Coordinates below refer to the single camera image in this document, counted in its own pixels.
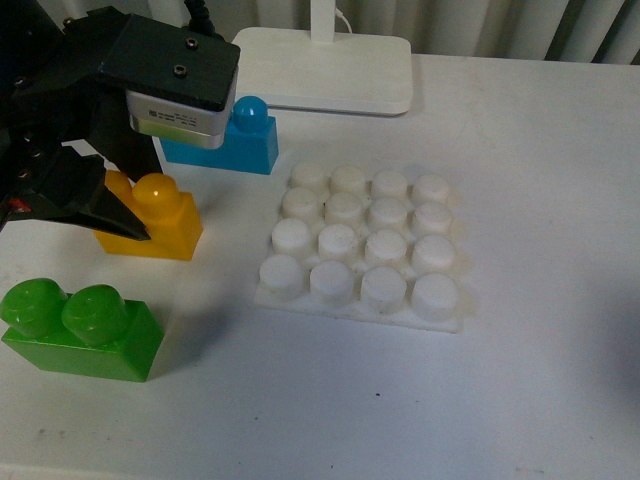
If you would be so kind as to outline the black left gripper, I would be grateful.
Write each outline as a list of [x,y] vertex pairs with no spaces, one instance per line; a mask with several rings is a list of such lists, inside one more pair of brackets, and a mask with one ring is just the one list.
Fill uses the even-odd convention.
[[40,6],[1,10],[1,216],[54,220],[145,241],[144,223],[105,184],[161,165],[134,130],[126,91],[220,112],[234,103],[240,50],[193,6],[174,27],[112,6],[55,23]]

